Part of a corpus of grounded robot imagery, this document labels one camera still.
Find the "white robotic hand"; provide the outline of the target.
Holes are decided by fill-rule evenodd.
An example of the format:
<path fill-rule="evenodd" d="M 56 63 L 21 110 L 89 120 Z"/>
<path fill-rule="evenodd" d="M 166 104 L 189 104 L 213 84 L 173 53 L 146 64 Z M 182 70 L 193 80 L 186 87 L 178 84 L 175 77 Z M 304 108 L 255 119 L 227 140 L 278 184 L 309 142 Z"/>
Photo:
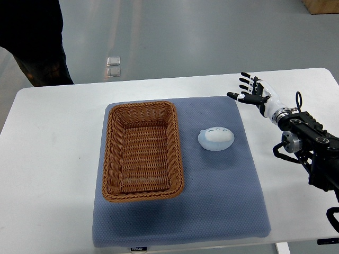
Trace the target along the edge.
<path fill-rule="evenodd" d="M 262 104 L 258 106 L 260 113 L 273 124 L 278 124 L 279 118 L 289 114 L 289 108 L 267 82 L 246 72 L 240 73 L 239 81 L 246 83 L 239 85 L 243 89 L 241 94 L 228 92 L 228 97 L 244 104 Z"/>

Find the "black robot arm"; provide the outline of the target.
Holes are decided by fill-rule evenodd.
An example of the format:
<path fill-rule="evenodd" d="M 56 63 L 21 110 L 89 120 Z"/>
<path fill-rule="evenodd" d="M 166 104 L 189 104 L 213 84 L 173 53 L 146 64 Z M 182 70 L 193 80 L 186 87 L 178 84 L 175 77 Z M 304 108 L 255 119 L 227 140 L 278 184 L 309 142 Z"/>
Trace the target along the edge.
<path fill-rule="evenodd" d="M 240 92 L 227 95 L 244 104 L 255 105 L 260 114 L 282 131 L 273 154 L 302 165 L 309 185 L 338 194 L 338 137 L 330 134 L 307 111 L 302 111 L 302 95 L 295 94 L 296 107 L 288 107 L 266 81 L 241 73 Z"/>

